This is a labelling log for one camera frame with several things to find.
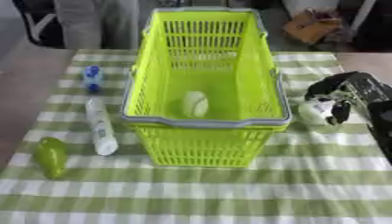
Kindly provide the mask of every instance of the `brown box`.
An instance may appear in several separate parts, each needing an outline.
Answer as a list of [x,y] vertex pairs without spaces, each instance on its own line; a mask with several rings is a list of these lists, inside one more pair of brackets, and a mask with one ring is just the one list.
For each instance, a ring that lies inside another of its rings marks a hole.
[[341,20],[336,17],[321,17],[313,10],[305,10],[297,14],[283,29],[294,39],[314,45],[326,34],[339,29]]

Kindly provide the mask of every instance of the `green and white checkered tablecloth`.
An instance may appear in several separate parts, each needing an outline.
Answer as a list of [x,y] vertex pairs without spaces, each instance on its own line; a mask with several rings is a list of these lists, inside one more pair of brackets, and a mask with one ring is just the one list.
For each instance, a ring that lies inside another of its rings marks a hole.
[[[306,88],[342,71],[330,53],[275,53],[295,115],[247,169],[163,167],[119,116],[127,51],[80,51],[0,176],[1,223],[392,223],[392,170],[356,114],[337,133],[302,124]],[[120,148],[95,154],[85,66],[105,71],[103,99]],[[66,142],[68,172],[47,180],[32,161],[41,137]]]

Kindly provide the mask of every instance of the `bottle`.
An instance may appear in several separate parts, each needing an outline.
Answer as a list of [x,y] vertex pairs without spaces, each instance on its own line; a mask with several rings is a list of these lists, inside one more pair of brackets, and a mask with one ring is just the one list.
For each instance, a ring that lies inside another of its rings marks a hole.
[[115,152],[118,143],[113,135],[112,125],[105,104],[98,98],[86,102],[86,114],[93,131],[93,140],[97,154],[107,156]]
[[87,66],[83,74],[83,82],[88,92],[96,93],[102,88],[103,72],[98,66]]

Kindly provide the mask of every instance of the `white bottle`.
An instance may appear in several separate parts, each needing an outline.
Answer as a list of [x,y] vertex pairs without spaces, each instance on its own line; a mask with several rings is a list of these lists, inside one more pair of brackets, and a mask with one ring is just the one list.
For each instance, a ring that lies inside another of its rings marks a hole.
[[107,156],[115,152],[118,143],[113,135],[112,125],[105,104],[98,98],[91,98],[86,102],[87,119],[93,130],[95,151],[99,155]]

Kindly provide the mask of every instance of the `chair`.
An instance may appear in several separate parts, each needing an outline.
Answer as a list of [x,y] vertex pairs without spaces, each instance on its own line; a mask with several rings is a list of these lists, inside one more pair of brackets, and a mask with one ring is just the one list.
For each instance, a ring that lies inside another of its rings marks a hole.
[[37,46],[65,48],[61,24],[53,0],[12,0],[17,7],[30,42]]

